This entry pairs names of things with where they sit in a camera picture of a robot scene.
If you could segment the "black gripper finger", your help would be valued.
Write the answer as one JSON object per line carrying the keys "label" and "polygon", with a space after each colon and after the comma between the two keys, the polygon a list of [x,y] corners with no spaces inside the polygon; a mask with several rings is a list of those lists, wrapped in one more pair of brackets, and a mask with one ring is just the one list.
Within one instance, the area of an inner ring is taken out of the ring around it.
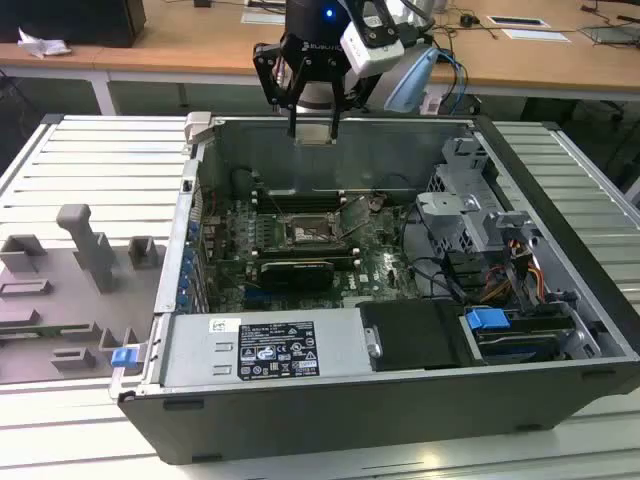
{"label": "black gripper finger", "polygon": [[[297,105],[307,83],[306,60],[301,42],[258,43],[253,49],[253,64],[267,101],[289,111],[290,137],[296,136]],[[277,80],[282,65],[288,66],[292,73],[286,87]]]}
{"label": "black gripper finger", "polygon": [[353,88],[345,91],[345,77],[336,77],[332,82],[334,103],[332,108],[330,138],[338,137],[339,122],[344,112],[360,109],[366,106],[369,97],[379,82],[379,76],[374,75],[357,80]]}

